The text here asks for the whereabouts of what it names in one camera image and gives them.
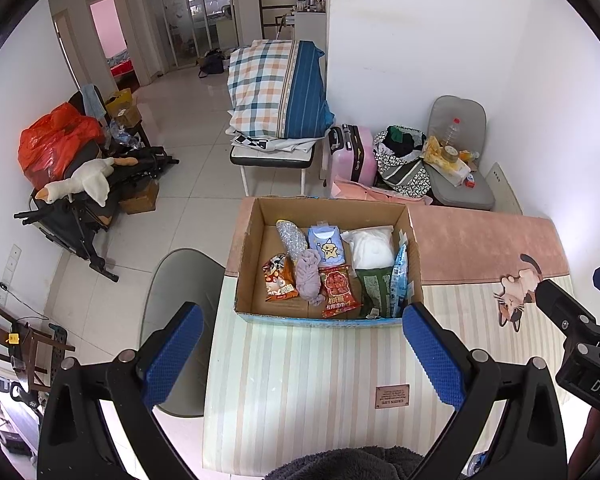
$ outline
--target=doorway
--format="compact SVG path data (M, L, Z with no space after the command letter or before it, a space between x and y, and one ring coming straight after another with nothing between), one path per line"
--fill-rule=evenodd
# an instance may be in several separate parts
M193 66L212 48L238 46L232 0L144 0L166 70Z
M122 32L116 0L98 0L90 4L89 8L100 46L118 90L129 88L135 92L140 88L140 82Z

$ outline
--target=power cord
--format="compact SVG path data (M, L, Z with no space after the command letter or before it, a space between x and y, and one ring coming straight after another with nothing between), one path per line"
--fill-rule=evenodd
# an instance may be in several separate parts
M38 314L37 316L19 317L18 319L16 319L16 321L20 321L21 319L41 319L42 321L49 321L49 318L47 316L45 316L44 314L40 314L37 310L35 310L34 308L31 308L28 304L26 304L19 297L17 297L13 292L11 292L9 290L9 287L6 285L6 283L0 282L0 288L7 294L11 294L16 300L18 300L20 303L22 303L24 306L26 306L29 310L32 310L33 312Z

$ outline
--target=red bedspread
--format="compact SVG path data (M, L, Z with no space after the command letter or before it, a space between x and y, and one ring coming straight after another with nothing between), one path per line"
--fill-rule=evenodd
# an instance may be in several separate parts
M116 66L111 68L111 75L113 77L117 76L117 75L123 75L126 74L127 72L131 72L134 69L133 64L131 63L130 59L127 59L126 61L123 61L120 64L117 64Z

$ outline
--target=purple knitted yarn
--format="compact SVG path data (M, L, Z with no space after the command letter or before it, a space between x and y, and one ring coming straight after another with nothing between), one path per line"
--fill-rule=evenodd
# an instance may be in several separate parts
M320 253L315 249L302 251L296 263L296 288L300 297L312 305L321 304L325 299L320 294L319 263Z

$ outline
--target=sliding glass door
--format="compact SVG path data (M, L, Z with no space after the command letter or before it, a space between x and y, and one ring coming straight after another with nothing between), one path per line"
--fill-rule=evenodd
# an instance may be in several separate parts
M210 49L238 46L232 0L145 0L162 62L195 65Z
M231 0L205 0L206 21L214 48L225 50L238 45L232 10Z

